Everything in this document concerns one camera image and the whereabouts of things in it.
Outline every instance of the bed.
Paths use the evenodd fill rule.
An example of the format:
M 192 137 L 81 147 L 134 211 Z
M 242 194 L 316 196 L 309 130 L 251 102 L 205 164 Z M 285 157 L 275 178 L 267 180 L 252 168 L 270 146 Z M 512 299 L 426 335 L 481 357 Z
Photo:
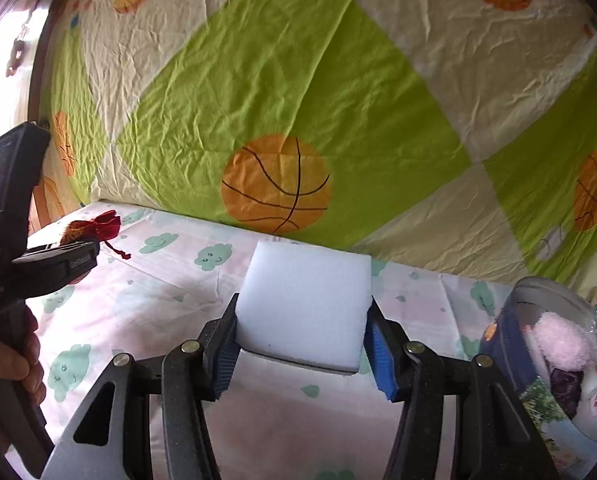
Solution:
M 98 266 L 80 283 L 28 300 L 39 321 L 40 362 L 48 386 L 42 409 L 55 442 L 114 355 L 163 355 L 196 337 L 240 290 L 258 241 L 289 243 L 150 208 L 96 202 L 33 234 L 30 246 L 57 240 L 69 221 L 110 208 L 122 217 L 113 245 L 131 258 L 124 260 L 102 246 Z M 373 261 L 372 274 L 372 292 L 386 317 L 400 322 L 411 339 L 459 359 L 478 352 L 483 330 L 510 292 L 499 283 L 379 260 Z M 166 479 L 160 403 L 158 397 L 152 400 L 154 478 Z M 359 373 L 344 376 L 245 351 L 229 390 L 204 407 L 226 480 L 379 478 L 401 410 L 377 390 L 365 354 Z M 597 460 L 597 442 L 570 426 L 544 429 L 562 472 L 582 478 Z M 448 424 L 444 431 L 444 442 L 450 444 L 442 447 L 439 479 L 448 477 L 453 454 L 453 430 Z
M 58 374 L 44 405 L 53 438 L 115 353 L 163 354 L 220 316 L 261 239 L 370 254 L 386 316 L 447 356 L 472 357 L 529 274 L 597 304 L 597 17 L 584 0 L 56 8 L 38 118 L 59 220 L 33 244 L 116 208 L 132 259 L 103 250 L 86 280 L 30 300 L 50 388 L 52 363 L 80 363 L 77 386 Z M 195 264 L 209 247 L 227 262 Z M 246 354 L 207 410 L 224 478 L 377 478 L 398 415 L 368 371 Z M 555 458 L 580 478 L 597 446 L 560 437 Z M 154 464 L 163 477 L 162 454 Z
M 597 303 L 584 0 L 59 12 L 39 115 L 54 218 L 115 200 L 509 285 L 537 274 Z

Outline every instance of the metal rivet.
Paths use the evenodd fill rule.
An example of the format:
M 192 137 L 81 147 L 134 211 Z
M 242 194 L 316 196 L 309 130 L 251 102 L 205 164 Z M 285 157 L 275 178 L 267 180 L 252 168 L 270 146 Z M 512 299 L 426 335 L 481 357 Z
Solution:
M 492 361 L 492 358 L 489 355 L 479 354 L 477 355 L 477 365 L 482 366 L 483 368 L 489 368 L 495 362 Z
M 412 354 L 422 354 L 425 352 L 425 345 L 420 341 L 410 341 L 405 348 L 407 348 L 408 352 L 412 352 Z
M 194 352 L 198 352 L 200 348 L 200 343 L 194 339 L 190 339 L 181 345 L 181 350 L 186 354 L 193 354 Z
M 127 354 L 118 354 L 114 356 L 114 366 L 125 366 L 130 362 L 130 356 Z

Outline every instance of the stuffed animal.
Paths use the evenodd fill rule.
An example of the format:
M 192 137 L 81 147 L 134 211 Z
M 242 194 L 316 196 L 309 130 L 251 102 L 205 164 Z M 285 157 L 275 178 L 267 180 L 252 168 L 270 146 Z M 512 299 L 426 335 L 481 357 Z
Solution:
M 112 240 L 118 236 L 120 230 L 120 217 L 116 214 L 115 210 L 106 211 L 105 213 L 92 218 L 91 220 L 73 220 L 63 232 L 59 245 L 66 245 L 72 242 L 88 241 L 93 240 L 96 242 L 103 242 L 112 251 L 120 255 L 124 260 L 129 260 L 131 254 L 127 254 L 123 251 L 119 251 L 112 247 L 108 240 Z M 80 282 L 87 274 L 78 277 L 71 285 Z
M 534 332 L 532 331 L 532 327 L 530 325 L 526 325 L 521 329 L 523 333 L 523 338 L 525 339 L 525 346 L 528 349 L 528 354 L 534 363 L 534 367 L 536 368 L 537 372 L 543 379 L 543 382 L 547 384 L 547 387 L 550 387 L 550 380 L 549 380 L 549 370 L 547 369 L 547 362 L 543 357 L 543 352 L 541 352 L 541 348 L 539 348 L 539 343 L 537 343 L 536 338 L 534 337 Z
M 572 419 L 581 399 L 583 371 L 594 363 L 593 339 L 581 326 L 555 312 L 543 313 L 531 332 L 549 363 L 552 395 Z

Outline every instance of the pink plush toy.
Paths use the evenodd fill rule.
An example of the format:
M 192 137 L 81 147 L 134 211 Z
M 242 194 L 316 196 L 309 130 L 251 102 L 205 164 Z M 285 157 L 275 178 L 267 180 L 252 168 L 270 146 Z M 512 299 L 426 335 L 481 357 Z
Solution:
M 549 363 L 550 391 L 572 419 L 581 399 L 583 369 L 594 362 L 592 337 L 576 323 L 554 312 L 545 312 L 532 332 Z
M 543 357 L 554 367 L 579 372 L 594 361 L 590 334 L 555 312 L 545 312 L 532 329 Z

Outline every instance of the hand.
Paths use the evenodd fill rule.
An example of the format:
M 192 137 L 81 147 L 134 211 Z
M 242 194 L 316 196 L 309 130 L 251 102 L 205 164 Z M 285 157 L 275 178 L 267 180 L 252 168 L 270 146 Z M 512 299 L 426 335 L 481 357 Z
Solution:
M 32 402 L 40 404 L 45 399 L 47 390 L 42 382 L 43 367 L 38 362 L 40 342 L 34 333 L 38 329 L 38 322 L 28 307 L 25 316 L 28 333 L 23 341 L 23 356 L 0 342 L 0 379 L 21 381 Z M 0 427 L 0 449 L 5 453 L 9 447 L 10 442 Z
M 76 285 L 77 283 L 79 283 L 85 276 L 87 276 L 90 272 L 92 272 L 91 270 L 88 270 L 85 274 L 81 274 L 77 279 L 72 280 L 71 282 L 69 282 L 70 285 Z

